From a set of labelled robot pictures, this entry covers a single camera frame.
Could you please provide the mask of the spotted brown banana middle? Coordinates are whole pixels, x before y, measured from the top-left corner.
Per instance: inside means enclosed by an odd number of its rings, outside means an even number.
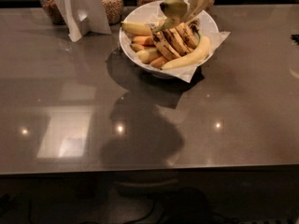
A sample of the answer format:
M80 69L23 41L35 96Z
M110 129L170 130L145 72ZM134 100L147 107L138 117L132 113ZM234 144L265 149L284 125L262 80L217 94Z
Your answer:
M175 28L165 29L163 33L167 41L180 56L184 56L190 52L188 46Z

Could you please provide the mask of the orange carrot front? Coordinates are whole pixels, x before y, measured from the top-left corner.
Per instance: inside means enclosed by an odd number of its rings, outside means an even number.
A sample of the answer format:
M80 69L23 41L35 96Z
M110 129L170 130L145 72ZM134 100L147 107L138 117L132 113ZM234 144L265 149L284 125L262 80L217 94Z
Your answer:
M155 59L154 61L152 61L149 65L154 68L160 69L167 62L168 62L168 60L164 56L161 56L161 57Z

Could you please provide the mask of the long green-yellow banana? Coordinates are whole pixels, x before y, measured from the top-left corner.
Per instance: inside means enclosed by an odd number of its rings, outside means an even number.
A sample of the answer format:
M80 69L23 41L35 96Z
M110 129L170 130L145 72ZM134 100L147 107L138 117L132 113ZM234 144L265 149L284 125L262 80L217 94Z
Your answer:
M157 33L165 29L175 28L181 23L188 9L188 5L182 0L164 0L160 4L160 10L166 16L164 23L155 27L152 32Z

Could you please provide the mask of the white ceramic bowl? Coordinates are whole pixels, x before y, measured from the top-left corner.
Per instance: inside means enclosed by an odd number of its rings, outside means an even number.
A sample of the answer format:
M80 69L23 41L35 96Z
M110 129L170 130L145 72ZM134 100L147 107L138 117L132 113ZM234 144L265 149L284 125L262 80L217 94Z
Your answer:
M124 21L153 24L164 17L163 12L159 8L159 5L160 5L160 1L156 1L138 7L135 10L133 10L124 19Z

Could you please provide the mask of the spotted brown banana right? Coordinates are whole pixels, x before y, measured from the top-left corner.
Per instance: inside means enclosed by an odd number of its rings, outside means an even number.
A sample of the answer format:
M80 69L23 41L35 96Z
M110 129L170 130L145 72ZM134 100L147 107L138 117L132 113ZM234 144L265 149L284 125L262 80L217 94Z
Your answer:
M192 29L186 23L181 23L179 26L176 27L176 30L190 48L197 48L198 39L194 35Z

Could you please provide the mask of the white paper bowl liner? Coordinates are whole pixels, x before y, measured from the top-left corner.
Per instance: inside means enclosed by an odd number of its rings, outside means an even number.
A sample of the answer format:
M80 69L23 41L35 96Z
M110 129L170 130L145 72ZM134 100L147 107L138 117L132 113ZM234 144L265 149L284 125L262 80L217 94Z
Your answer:
M212 17L205 11L198 15L200 21L200 31L203 35L207 36L210 40L210 49L205 59L199 63L193 63L189 66L184 66L180 68L172 68L169 70L161 71L156 68L150 68L148 64L143 64L138 58L135 52L130 48L129 42L131 41L131 35L126 33L123 29L120 29L119 40L121 43L121 48L125 55L137 66L146 70L159 78L172 78L177 77L183 81L191 82L191 79L195 73L195 70L205 62L207 62L216 49L221 45L221 43L230 34L229 32L220 32L217 23L212 19Z

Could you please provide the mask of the orange carrot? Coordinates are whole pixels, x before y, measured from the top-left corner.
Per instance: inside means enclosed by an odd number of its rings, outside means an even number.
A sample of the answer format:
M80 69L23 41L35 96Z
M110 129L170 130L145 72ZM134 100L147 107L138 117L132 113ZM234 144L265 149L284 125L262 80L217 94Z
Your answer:
M133 44L131 45L131 49L132 49L134 52L138 52L138 51L140 51L140 50L150 49L150 46L143 46L143 45L140 45L140 44L133 43Z
M161 57L155 59L154 61L152 61L149 65L154 68L160 69L167 62L168 62L168 60L164 56L161 56Z
M143 36L143 35L137 35L132 38L132 42L143 45L143 46L153 46L154 42L150 36Z

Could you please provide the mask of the glass jar of nuts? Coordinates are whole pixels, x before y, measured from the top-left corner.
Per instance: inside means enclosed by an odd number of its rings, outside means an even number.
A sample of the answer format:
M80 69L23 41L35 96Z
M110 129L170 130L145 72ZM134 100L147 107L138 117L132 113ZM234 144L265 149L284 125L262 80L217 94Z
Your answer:
M46 15L55 25L65 25L64 18L54 0L39 0Z

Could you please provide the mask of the orange carrot upper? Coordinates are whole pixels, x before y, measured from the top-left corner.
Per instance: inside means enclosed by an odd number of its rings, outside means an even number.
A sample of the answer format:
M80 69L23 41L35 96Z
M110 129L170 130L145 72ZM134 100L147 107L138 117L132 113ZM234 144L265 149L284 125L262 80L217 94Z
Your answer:
M143 45L143 46L153 46L154 42L150 36L143 36L143 35L137 35L132 38L132 42Z

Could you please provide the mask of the orange carrot lower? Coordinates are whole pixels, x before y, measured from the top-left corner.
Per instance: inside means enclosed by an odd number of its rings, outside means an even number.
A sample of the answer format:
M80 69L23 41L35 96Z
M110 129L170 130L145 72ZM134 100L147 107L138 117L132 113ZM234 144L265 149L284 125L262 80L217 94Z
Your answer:
M134 52L138 52L138 51L140 51L140 50L150 49L150 46L143 46L143 45L140 45L140 44L133 43L133 44L131 45L131 49L132 49Z

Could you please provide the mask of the glass jar of grains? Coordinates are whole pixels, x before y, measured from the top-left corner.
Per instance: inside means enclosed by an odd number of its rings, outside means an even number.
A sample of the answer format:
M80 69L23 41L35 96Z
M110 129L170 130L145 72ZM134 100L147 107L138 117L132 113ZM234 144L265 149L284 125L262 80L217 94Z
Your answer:
M107 20L110 25L117 24L121 21L123 11L123 0L102 0Z

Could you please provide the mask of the spotted brown banana left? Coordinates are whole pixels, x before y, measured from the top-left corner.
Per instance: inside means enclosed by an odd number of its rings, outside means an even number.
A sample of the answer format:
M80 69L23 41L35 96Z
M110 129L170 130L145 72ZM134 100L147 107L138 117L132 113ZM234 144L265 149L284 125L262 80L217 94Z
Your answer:
M155 47L168 61L172 61L180 57L179 53L170 45L162 32L153 33L152 39Z

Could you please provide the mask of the white folded paper stand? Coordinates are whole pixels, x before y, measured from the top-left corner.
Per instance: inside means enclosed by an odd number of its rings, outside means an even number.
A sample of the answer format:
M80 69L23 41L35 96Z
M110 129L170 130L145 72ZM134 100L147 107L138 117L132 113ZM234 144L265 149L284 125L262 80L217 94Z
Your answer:
M110 35L102 0L54 0L68 27L72 42L79 41L89 32Z

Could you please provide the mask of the yellow banana at right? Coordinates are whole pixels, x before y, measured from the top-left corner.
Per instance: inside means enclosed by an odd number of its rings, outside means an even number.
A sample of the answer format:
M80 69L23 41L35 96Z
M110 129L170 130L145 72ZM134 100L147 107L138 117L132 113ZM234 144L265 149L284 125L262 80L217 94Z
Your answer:
M196 49L187 55L176 58L162 66L163 70L180 68L193 64L199 64L206 59L210 51L210 40L205 35L200 35L200 41Z

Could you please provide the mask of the spotted brown banana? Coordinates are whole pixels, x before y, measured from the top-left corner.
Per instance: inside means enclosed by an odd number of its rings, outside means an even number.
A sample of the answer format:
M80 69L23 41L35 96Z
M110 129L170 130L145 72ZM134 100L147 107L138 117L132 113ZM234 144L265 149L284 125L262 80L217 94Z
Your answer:
M192 29L186 23L181 23L179 26L176 27L176 30L190 48L197 48L198 39L194 35Z
M175 28L165 29L163 33L167 41L180 56L184 56L190 52L188 46Z
M180 57L179 53L170 45L162 32L153 33L152 39L155 47L168 61L172 61Z

